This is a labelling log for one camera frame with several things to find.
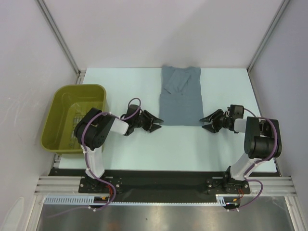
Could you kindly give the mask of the blue-grey t shirt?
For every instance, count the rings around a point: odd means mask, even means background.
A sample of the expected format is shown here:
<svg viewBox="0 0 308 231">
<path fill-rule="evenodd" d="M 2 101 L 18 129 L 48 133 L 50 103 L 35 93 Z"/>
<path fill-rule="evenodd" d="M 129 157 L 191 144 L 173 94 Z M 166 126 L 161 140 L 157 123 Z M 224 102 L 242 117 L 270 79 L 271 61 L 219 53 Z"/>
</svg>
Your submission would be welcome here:
<svg viewBox="0 0 308 231">
<path fill-rule="evenodd" d="M 201 95 L 201 68 L 163 66 L 159 96 L 159 118 L 164 126 L 202 125 L 204 117 Z"/>
</svg>

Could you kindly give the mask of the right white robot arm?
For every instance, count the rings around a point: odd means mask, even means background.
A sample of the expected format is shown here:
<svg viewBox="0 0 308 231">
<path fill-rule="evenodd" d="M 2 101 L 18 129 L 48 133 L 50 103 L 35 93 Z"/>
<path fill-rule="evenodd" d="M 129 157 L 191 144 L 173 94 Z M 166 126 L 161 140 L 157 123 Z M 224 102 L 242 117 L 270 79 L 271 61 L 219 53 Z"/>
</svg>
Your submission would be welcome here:
<svg viewBox="0 0 308 231">
<path fill-rule="evenodd" d="M 244 118 L 247 109 L 242 105 L 230 105 L 227 111 L 217 109 L 200 119 L 202 128 L 218 133 L 225 128 L 244 134 L 244 153 L 229 166 L 221 179 L 206 181 L 207 193 L 236 194 L 249 187 L 249 176 L 259 165 L 280 156 L 282 142 L 279 122 L 255 115 Z"/>
</svg>

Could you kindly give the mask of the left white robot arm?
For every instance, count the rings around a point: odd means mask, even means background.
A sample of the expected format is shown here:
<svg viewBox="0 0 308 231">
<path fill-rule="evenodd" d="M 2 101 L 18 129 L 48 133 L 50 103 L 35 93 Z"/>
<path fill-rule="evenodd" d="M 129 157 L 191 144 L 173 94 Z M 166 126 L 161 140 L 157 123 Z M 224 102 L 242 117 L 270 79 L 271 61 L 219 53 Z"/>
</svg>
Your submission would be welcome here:
<svg viewBox="0 0 308 231">
<path fill-rule="evenodd" d="M 129 136 L 135 129 L 142 128 L 152 133 L 162 127 L 162 122 L 162 119 L 135 104 L 129 105 L 126 113 L 120 117 L 91 108 L 74 130 L 74 136 L 82 148 L 86 162 L 87 176 L 80 191 L 85 192 L 88 188 L 91 193 L 101 193 L 105 189 L 112 192 L 112 187 L 102 178 L 105 173 L 103 146 L 110 132 Z"/>
</svg>

